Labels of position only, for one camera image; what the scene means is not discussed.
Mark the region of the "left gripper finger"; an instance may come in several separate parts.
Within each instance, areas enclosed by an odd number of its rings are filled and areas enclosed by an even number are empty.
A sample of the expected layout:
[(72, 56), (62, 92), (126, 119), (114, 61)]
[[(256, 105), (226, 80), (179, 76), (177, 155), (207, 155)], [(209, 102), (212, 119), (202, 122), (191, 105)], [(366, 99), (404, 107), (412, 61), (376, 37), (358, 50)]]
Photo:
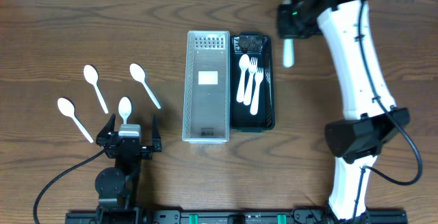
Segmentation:
[(109, 134), (114, 131), (116, 115), (112, 114), (109, 121), (103, 127), (103, 129), (97, 134), (97, 138), (107, 138)]
[(161, 144), (161, 136), (159, 134), (156, 116), (153, 116), (153, 126), (152, 126), (151, 138), (152, 138), (152, 142), (154, 145)]

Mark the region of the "pale blue plastic fork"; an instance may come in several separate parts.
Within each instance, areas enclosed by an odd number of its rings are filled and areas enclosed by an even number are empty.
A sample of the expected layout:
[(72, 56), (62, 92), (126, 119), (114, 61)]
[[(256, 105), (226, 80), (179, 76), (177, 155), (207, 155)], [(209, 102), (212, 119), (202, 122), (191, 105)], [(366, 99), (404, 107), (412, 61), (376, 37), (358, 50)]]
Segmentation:
[(283, 66), (290, 68), (294, 65), (294, 46), (291, 38), (283, 40)]

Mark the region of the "white fork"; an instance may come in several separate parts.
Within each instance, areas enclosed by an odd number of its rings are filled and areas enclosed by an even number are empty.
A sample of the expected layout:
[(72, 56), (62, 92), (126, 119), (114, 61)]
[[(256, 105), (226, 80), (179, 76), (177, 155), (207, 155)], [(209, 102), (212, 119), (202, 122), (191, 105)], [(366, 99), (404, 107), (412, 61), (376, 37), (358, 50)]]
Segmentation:
[(259, 107), (259, 90), (261, 82), (263, 81), (263, 69), (261, 67), (257, 68), (257, 72), (255, 73), (255, 89), (252, 98), (252, 102), (250, 105), (250, 113), (254, 116), (258, 113)]
[(249, 78), (248, 78), (248, 83), (247, 83), (246, 90), (244, 93), (244, 105), (250, 105), (250, 103), (251, 103), (253, 80), (254, 80), (254, 75), (255, 75), (256, 71), (257, 71), (257, 57), (252, 57), (250, 59), (250, 66), (248, 68)]

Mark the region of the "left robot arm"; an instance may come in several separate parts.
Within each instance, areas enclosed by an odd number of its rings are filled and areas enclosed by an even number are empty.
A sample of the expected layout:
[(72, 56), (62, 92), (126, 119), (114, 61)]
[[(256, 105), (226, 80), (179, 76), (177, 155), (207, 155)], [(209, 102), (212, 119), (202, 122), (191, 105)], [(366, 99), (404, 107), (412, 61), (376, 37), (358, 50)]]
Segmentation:
[(124, 124), (116, 132), (113, 114), (96, 136), (96, 144), (103, 148), (115, 165), (103, 169), (95, 179), (99, 194), (96, 209), (97, 223), (151, 223), (148, 210), (136, 205), (136, 193), (143, 160), (151, 160), (162, 150), (157, 119), (153, 118), (151, 145), (141, 143), (142, 129), (138, 124)]

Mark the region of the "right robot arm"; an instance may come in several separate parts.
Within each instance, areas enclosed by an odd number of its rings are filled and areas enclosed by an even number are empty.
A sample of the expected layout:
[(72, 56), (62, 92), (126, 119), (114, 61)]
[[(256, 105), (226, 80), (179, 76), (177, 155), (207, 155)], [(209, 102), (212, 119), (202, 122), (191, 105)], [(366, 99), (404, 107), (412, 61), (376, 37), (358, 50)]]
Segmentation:
[(323, 223), (399, 223), (395, 212), (365, 206), (370, 173), (383, 146), (409, 123), (381, 73), (369, 24), (367, 0), (287, 0), (277, 10), (279, 37), (289, 41), (324, 36), (333, 58), (343, 119), (324, 128), (335, 158), (333, 189)]

